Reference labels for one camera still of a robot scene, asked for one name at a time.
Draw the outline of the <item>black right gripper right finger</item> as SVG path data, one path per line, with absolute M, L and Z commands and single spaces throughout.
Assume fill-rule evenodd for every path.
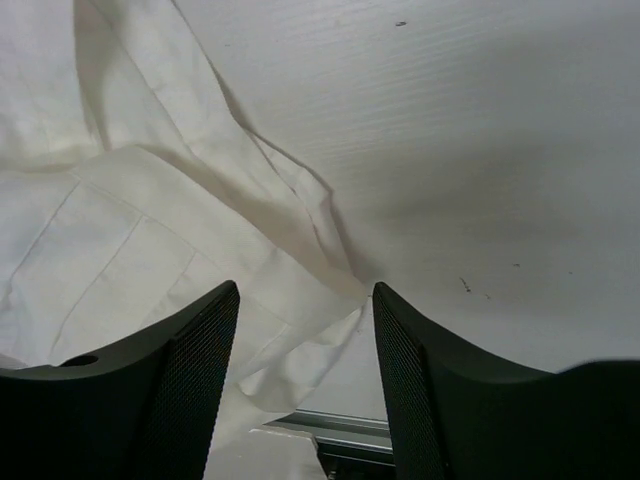
M 635 479 L 639 364 L 558 373 L 492 354 L 384 283 L 375 342 L 400 479 Z

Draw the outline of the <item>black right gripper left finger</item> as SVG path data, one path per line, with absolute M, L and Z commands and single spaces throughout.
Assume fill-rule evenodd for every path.
M 58 366 L 1 373 L 5 479 L 200 479 L 239 312 L 226 281 Z

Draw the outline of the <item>white pleated skirt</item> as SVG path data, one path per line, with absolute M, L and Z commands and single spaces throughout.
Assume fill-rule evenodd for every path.
M 293 412 L 366 300 L 305 168 L 242 128 L 171 1 L 1 5 L 1 362 L 240 291 L 214 443 Z

